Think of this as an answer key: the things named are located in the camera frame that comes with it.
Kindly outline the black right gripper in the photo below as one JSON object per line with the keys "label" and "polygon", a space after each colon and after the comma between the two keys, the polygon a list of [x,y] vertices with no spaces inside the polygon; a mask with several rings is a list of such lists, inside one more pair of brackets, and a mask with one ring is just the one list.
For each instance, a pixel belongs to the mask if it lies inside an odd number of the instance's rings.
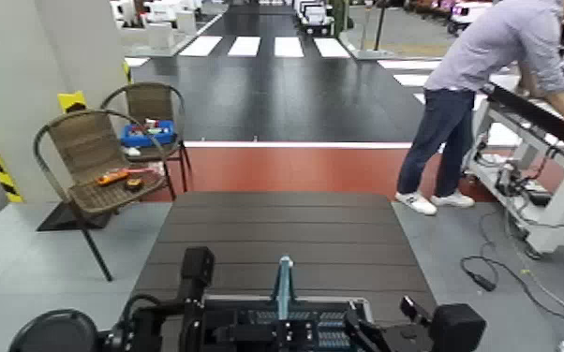
{"label": "black right gripper", "polygon": [[401,299],[399,308],[414,324],[380,327],[360,319],[355,311],[346,311],[343,317],[344,331],[364,351],[431,352],[433,342],[427,329],[422,327],[431,324],[431,316],[410,296]]}

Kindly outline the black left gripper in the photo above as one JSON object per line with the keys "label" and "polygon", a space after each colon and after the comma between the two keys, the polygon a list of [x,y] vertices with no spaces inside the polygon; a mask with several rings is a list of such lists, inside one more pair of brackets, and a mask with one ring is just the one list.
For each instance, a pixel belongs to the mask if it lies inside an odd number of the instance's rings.
{"label": "black left gripper", "polygon": [[315,342],[298,336],[312,336],[317,327],[312,319],[282,320],[270,297],[206,294],[185,309],[182,349],[312,352]]}

